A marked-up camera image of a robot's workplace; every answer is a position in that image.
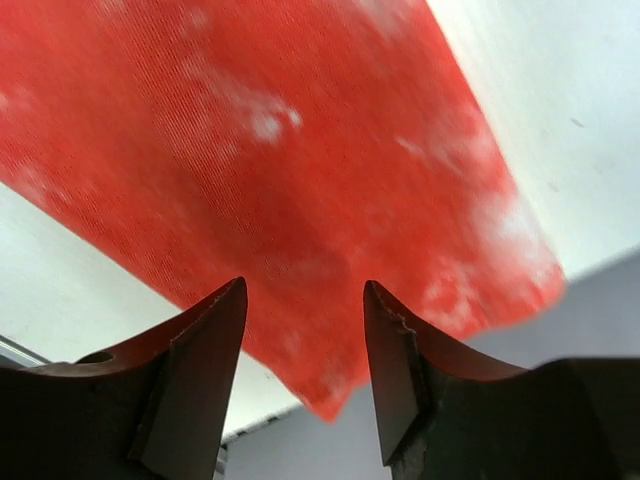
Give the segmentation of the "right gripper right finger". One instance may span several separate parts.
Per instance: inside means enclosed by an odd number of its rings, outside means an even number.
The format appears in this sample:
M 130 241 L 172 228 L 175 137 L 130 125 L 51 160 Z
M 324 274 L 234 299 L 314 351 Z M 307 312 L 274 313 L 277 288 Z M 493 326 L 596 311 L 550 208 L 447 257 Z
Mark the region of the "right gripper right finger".
M 639 362 L 531 370 L 426 323 L 381 284 L 364 324 L 383 464 L 396 479 L 635 479 Z

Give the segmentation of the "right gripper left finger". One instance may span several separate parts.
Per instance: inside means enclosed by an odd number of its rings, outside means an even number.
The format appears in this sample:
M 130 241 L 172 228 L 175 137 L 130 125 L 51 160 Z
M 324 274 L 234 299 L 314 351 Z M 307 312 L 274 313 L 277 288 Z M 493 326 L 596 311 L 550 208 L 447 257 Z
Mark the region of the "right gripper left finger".
M 5 479 L 210 479 L 245 330 L 236 278 L 74 363 L 1 372 Z

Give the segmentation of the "red tie-dye trousers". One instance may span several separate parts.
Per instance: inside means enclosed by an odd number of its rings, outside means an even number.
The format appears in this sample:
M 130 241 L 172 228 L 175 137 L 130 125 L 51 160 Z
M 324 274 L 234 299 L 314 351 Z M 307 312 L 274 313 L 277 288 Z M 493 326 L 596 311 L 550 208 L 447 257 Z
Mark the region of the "red tie-dye trousers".
M 320 418 L 369 379 L 362 292 L 463 339 L 565 277 L 424 1 L 5 1 L 1 180 Z

